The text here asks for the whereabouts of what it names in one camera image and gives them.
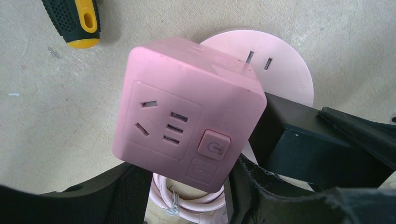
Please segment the pink cube power socket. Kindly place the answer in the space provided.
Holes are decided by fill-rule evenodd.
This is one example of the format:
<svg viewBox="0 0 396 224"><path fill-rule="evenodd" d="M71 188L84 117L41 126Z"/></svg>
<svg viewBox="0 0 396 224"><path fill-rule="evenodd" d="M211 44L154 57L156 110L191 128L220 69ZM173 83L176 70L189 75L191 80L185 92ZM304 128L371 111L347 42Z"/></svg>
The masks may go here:
<svg viewBox="0 0 396 224"><path fill-rule="evenodd" d="M305 61L268 33L240 29L201 43L175 36L134 47L127 59L113 154L217 192L267 106L266 93L313 105Z"/></svg>

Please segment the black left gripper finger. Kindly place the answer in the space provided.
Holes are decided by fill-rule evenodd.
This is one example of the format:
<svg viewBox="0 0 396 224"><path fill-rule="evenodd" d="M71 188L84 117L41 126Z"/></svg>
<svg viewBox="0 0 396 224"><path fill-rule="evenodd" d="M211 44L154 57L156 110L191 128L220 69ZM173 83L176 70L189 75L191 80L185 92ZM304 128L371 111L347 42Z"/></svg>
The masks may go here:
<svg viewBox="0 0 396 224"><path fill-rule="evenodd" d="M152 172L122 163L62 192L0 188L2 224L142 224Z"/></svg>
<svg viewBox="0 0 396 224"><path fill-rule="evenodd" d="M329 107L323 107L318 115L356 145L396 170L395 125L369 121Z"/></svg>
<svg viewBox="0 0 396 224"><path fill-rule="evenodd" d="M332 188L312 192L262 169L244 155L227 179L231 224L393 224L393 189Z"/></svg>

